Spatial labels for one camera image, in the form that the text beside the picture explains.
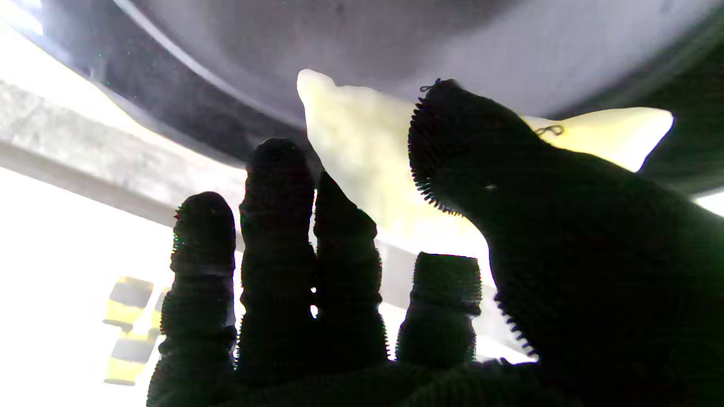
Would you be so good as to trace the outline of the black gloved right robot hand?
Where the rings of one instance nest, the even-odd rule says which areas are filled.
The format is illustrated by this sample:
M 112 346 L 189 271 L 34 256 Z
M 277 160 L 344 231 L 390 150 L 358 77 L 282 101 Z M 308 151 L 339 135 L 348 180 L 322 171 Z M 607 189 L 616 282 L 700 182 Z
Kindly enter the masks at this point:
M 176 212 L 147 406 L 721 406 L 722 217 L 455 80 L 380 131 L 298 80 L 318 182 L 256 147 L 234 217 Z

